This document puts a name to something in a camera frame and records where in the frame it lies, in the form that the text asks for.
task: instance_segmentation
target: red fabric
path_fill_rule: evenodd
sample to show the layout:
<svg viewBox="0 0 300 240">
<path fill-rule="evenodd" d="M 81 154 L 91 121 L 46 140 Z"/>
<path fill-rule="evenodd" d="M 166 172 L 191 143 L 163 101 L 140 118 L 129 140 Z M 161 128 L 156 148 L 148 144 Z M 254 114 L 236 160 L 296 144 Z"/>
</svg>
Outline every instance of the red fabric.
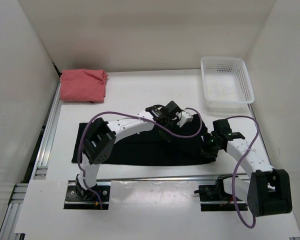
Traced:
<svg viewBox="0 0 300 240">
<path fill-rule="evenodd" d="M 64 70 L 60 78 L 60 99 L 103 103 L 107 78 L 104 70 Z"/>
</svg>

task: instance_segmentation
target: white plastic basket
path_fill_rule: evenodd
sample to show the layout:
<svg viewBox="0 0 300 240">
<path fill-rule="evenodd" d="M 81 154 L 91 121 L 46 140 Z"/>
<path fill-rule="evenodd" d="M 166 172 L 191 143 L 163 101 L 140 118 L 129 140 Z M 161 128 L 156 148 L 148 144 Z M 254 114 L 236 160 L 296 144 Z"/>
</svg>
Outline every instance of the white plastic basket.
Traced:
<svg viewBox="0 0 300 240">
<path fill-rule="evenodd" d="M 210 108 L 239 108 L 255 100 L 245 62 L 241 58 L 201 58 L 204 97 Z"/>
</svg>

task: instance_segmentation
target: wall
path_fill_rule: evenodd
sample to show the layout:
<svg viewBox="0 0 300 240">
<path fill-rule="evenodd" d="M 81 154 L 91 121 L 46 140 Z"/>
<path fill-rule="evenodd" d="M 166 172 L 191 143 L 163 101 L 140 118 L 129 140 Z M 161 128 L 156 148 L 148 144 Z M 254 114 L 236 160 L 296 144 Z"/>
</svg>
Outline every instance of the wall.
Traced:
<svg viewBox="0 0 300 240">
<path fill-rule="evenodd" d="M 16 0 L 0 0 L 0 227 L 24 176 L 58 76 Z"/>
<path fill-rule="evenodd" d="M 270 160 L 291 180 L 300 227 L 300 0 L 277 0 L 245 59 Z"/>
<path fill-rule="evenodd" d="M 244 58 L 275 0 L 20 0 L 60 70 L 199 69 Z"/>
</svg>

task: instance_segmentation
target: purple cable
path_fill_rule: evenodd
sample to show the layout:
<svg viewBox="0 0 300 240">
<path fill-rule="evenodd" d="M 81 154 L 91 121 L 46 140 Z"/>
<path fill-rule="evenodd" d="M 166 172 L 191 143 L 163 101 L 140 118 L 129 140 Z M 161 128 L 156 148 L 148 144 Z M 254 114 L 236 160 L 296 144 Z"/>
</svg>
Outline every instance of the purple cable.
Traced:
<svg viewBox="0 0 300 240">
<path fill-rule="evenodd" d="M 230 116 L 227 117 L 226 119 L 234 119 L 234 118 L 246 118 L 246 119 L 251 119 L 255 122 L 256 125 L 256 134 L 254 136 L 254 138 L 252 139 L 248 149 L 245 151 L 245 153 L 242 155 L 242 157 L 239 159 L 239 161 L 237 162 L 237 164 L 234 167 L 234 171 L 233 171 L 233 175 L 232 175 L 232 198 L 233 198 L 233 204 L 234 204 L 234 208 L 236 210 L 236 213 L 238 214 L 241 222 L 249 229 L 253 229 L 256 226 L 256 217 L 252 215 L 252 224 L 249 225 L 244 218 L 242 217 L 239 207 L 238 207 L 238 203 L 237 203 L 237 198 L 236 198 L 236 188 L 235 188 L 235 181 L 236 181 L 236 174 L 238 171 L 238 168 L 241 164 L 241 162 L 245 159 L 245 157 L 248 155 L 248 153 L 250 152 L 250 149 L 252 147 L 252 145 L 255 143 L 255 141 L 257 140 L 257 137 L 260 133 L 260 125 L 257 122 L 257 120 L 255 120 L 254 118 L 250 117 L 250 116 L 243 116 L 243 115 L 238 115 L 238 116 Z"/>
<path fill-rule="evenodd" d="M 102 201 L 101 201 L 100 195 L 95 190 L 93 190 L 90 187 L 88 187 L 88 185 L 86 183 L 86 171 L 81 167 L 81 159 L 82 159 L 82 153 L 83 153 L 84 139 L 85 139 L 87 131 L 88 131 L 90 125 L 92 124 L 92 122 L 94 120 L 96 120 L 98 117 L 100 117 L 101 115 L 114 114 L 114 115 L 119 115 L 119 116 L 131 118 L 131 119 L 139 119 L 139 120 L 142 120 L 142 121 L 146 121 L 146 122 L 152 123 L 152 124 L 156 125 L 157 127 L 161 128 L 162 130 L 166 131 L 167 133 L 171 134 L 172 136 L 174 136 L 176 138 L 190 139 L 190 138 L 193 138 L 193 137 L 197 136 L 201 132 L 201 129 L 202 129 L 202 118 L 201 118 L 200 113 L 197 110 L 195 110 L 194 108 L 187 107 L 187 108 L 185 108 L 185 110 L 186 109 L 194 111 L 196 114 L 198 114 L 199 119 L 200 119 L 200 127 L 199 127 L 198 131 L 195 134 L 192 134 L 192 135 L 189 135 L 189 136 L 183 136 L 183 135 L 175 134 L 172 131 L 170 131 L 169 129 L 165 128 L 164 126 L 161 126 L 159 123 L 157 123 L 155 121 L 152 121 L 150 119 L 147 119 L 147 118 L 144 118 L 144 117 L 139 117 L 139 116 L 134 116 L 134 115 L 129 115 L 129 114 L 121 113 L 121 112 L 116 112 L 116 111 L 104 111 L 104 112 L 100 112 L 97 115 L 95 115 L 93 118 L 91 118 L 91 120 L 85 126 L 85 128 L 83 130 L 83 133 L 82 133 L 82 136 L 81 136 L 81 139 L 80 139 L 80 143 L 79 143 L 79 147 L 78 147 L 77 164 L 78 164 L 79 169 L 82 171 L 82 176 L 83 176 L 82 179 L 83 179 L 84 186 L 90 192 L 92 192 L 93 194 L 96 195 L 96 197 L 99 200 L 100 208 L 101 209 L 102 209 Z"/>
</svg>

